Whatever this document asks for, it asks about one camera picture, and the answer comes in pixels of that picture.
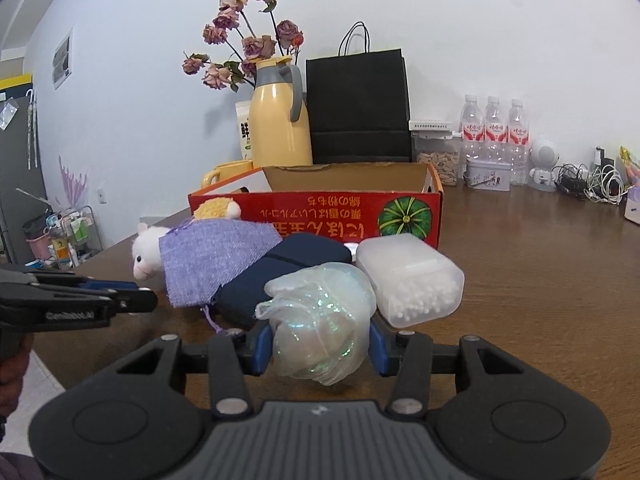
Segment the red bottle label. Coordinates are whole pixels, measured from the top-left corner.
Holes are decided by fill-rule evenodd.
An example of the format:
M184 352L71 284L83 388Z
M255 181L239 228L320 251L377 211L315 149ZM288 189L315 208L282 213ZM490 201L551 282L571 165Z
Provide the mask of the red bottle label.
M527 146L529 144L529 130L526 128L508 128L509 144L520 144Z
M507 142L507 128L502 123L488 123L484 127L484 138L485 140Z
M480 124L463 123L462 134L466 140L484 140L484 128Z

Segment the yellow plush toy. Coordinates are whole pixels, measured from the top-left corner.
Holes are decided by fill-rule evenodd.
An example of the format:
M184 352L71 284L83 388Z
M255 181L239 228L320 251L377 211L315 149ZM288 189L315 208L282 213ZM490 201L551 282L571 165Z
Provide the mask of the yellow plush toy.
M209 218L240 218L240 206L231 198L211 198L200 205L193 213L194 220L206 220Z

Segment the person's hand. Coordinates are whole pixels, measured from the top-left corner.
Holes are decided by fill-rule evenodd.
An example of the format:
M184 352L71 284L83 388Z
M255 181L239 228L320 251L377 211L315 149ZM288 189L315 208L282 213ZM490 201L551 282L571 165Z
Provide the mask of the person's hand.
M0 415L9 416L18 408L22 379L29 366L33 334L22 338L18 353L0 364Z

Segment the green pumpkin illustration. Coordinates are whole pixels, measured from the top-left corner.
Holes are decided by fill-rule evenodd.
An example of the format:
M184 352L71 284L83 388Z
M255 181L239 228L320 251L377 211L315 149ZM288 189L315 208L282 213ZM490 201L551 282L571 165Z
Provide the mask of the green pumpkin illustration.
M382 236L411 233L424 240L431 231L431 209L413 196L401 196L385 205L378 228Z

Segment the blue gripper pad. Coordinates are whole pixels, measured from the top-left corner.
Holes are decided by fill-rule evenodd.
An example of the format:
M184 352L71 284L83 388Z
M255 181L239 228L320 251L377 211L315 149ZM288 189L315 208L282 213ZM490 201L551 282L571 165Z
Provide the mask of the blue gripper pad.
M273 349L273 333L271 327L266 324L256 339L254 357L252 358L251 368L254 376L261 376L271 360L271 350Z
M386 354L385 337L375 323L369 324L369 359L378 375L388 375L389 357Z
M133 282L114 282L108 280L87 280L81 283L78 288L87 288L89 290L105 290L107 288L120 289L134 289L139 288L137 284Z

